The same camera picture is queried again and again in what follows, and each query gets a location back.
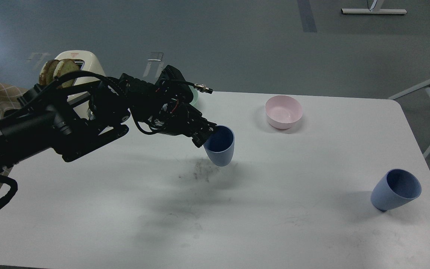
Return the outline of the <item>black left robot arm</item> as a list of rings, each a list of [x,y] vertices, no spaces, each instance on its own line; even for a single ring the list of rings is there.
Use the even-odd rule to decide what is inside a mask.
[[[155,84],[125,73],[113,78],[79,70],[46,86],[34,85],[18,98],[22,107],[0,119],[0,183],[10,187],[0,198],[0,210],[18,190],[16,180],[3,175],[5,168],[48,148],[65,162],[77,160],[127,134],[129,118],[141,133],[184,135],[201,147],[219,128],[190,104],[190,87],[213,92],[186,81],[172,66]]]

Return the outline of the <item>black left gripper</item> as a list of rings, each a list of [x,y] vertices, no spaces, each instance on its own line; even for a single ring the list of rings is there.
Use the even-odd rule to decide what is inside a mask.
[[[209,136],[216,133],[218,126],[203,117],[193,107],[193,94],[189,86],[200,88],[211,94],[212,89],[186,81],[181,71],[167,65],[156,83],[152,84],[138,78],[131,78],[131,114],[138,128],[146,124],[150,131],[145,134],[162,133],[169,136],[184,135],[192,138],[193,144],[200,148]]]

